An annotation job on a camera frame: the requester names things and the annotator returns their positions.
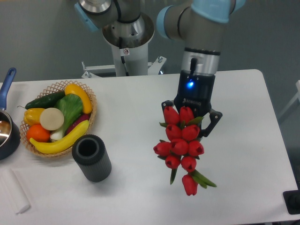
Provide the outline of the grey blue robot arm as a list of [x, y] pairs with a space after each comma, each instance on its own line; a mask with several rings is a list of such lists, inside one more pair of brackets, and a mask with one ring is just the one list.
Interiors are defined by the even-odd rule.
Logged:
[[211, 107], [211, 95], [229, 16], [242, 0], [188, 0], [163, 8], [153, 22], [141, 11], [138, 0], [79, 0], [75, 10], [91, 30], [100, 30], [111, 46], [117, 76], [148, 75], [148, 44], [154, 32], [182, 40], [183, 52], [178, 91], [162, 108], [188, 106], [194, 116], [210, 116], [201, 129], [207, 137], [222, 117]]

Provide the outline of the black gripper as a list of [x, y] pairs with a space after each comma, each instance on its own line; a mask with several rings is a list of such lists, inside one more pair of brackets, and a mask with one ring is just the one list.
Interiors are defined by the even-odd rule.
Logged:
[[208, 137], [223, 116], [221, 112], [211, 109], [210, 100], [214, 81], [214, 75], [191, 75], [182, 70], [177, 95], [174, 101], [166, 100], [161, 103], [162, 111], [171, 113], [175, 105], [177, 110], [183, 106], [189, 107], [194, 115], [205, 115], [209, 112], [210, 124], [199, 133], [199, 138]]

